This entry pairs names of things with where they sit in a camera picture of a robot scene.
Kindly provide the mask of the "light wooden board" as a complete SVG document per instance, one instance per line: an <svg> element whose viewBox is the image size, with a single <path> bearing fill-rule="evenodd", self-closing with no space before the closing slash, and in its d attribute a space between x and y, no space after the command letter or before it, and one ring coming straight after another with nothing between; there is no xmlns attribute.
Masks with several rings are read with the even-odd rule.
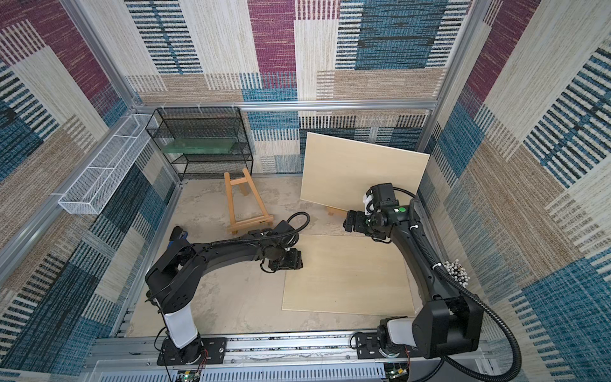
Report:
<svg viewBox="0 0 611 382"><path fill-rule="evenodd" d="M407 264L399 250L366 237L304 235L303 268L286 273L283 310L413 316Z"/></svg>
<svg viewBox="0 0 611 382"><path fill-rule="evenodd" d="M370 187L391 183L418 191L430 156L372 143L309 133L301 199L341 210L362 210Z"/></svg>

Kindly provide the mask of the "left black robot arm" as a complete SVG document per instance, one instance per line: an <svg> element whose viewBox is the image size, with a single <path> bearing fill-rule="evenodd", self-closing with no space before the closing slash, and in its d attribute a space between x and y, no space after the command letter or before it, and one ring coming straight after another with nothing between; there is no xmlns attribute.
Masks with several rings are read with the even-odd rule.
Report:
<svg viewBox="0 0 611 382"><path fill-rule="evenodd" d="M205 361L205 345L193 319L191 303L203 276L222 267L266 260L290 270L302 267L294 246L310 224L310 215L299 212L272 229L251 230L240 237L210 243L191 243L183 234L170 241L145 276L146 300L162 315L167 339L159 350L158 364L191 365Z"/></svg>

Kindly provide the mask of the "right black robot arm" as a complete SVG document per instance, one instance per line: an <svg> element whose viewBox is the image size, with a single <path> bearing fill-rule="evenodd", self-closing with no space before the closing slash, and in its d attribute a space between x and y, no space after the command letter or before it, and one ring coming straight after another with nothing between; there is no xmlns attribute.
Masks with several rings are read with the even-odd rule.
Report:
<svg viewBox="0 0 611 382"><path fill-rule="evenodd" d="M401 205L391 183L364 194L364 210L350 210L343 227L375 242L394 244L415 278L423 307L414 319L388 318L378 327L380 353L398 357L415 350L431 359L469 353L479 347L483 309L459 287L442 278L445 267L432 248L415 199Z"/></svg>

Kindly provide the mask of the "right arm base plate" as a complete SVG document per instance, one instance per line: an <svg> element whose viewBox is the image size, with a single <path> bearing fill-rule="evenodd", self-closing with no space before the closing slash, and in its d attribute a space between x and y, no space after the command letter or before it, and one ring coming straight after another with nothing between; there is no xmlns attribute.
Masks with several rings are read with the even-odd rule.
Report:
<svg viewBox="0 0 611 382"><path fill-rule="evenodd" d="M352 334L349 345L352 350L356 351L359 360L396 358L400 355L397 350L383 348L377 333L356 331Z"/></svg>

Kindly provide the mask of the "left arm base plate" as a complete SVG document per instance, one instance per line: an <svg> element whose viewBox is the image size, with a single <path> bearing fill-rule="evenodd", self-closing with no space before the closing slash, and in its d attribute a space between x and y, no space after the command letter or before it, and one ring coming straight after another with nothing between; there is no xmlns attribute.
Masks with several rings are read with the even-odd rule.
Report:
<svg viewBox="0 0 611 382"><path fill-rule="evenodd" d="M185 348L179 349L167 338L162 342L157 366L222 364L227 342L227 337L197 338Z"/></svg>

